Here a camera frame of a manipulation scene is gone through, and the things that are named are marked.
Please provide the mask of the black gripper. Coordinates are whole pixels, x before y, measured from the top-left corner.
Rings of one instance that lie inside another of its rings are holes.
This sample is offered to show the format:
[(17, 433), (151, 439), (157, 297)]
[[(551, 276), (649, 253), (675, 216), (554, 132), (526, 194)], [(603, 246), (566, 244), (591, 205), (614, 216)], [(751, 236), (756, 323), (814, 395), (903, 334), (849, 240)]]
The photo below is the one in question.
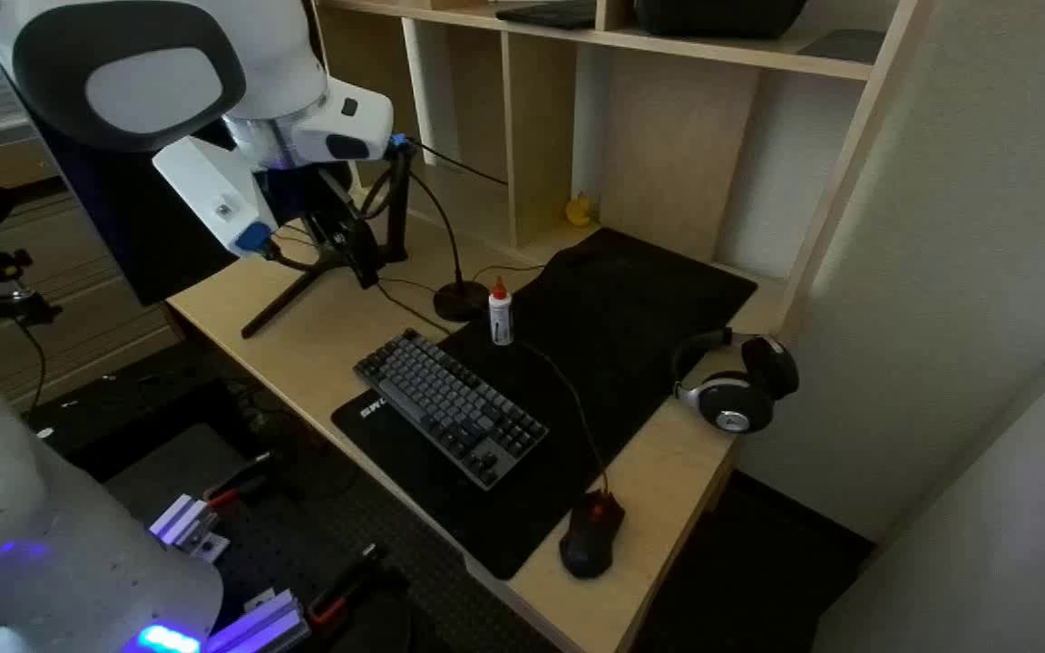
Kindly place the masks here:
[(381, 246), (370, 224), (330, 186), (325, 167), (263, 172), (261, 190), (279, 222), (300, 216), (320, 249), (346, 261), (364, 286), (376, 282)]

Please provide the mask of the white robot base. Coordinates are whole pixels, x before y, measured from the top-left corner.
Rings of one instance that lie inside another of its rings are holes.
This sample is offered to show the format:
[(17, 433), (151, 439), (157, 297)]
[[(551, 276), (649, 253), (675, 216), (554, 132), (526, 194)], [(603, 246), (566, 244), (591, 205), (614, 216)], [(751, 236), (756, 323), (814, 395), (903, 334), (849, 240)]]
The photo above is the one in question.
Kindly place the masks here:
[(129, 653), (148, 623), (204, 637), (220, 590), (0, 395), (0, 627), (25, 653)]

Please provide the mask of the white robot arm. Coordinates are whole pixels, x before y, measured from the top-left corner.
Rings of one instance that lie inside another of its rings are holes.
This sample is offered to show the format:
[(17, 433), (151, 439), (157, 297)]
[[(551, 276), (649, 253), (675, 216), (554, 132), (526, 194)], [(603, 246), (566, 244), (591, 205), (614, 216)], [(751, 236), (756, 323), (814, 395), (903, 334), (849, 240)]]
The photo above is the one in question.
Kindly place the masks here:
[(306, 0), (0, 0), (0, 72), (59, 134), (146, 151), (238, 256), (392, 146), (392, 99), (321, 65)]

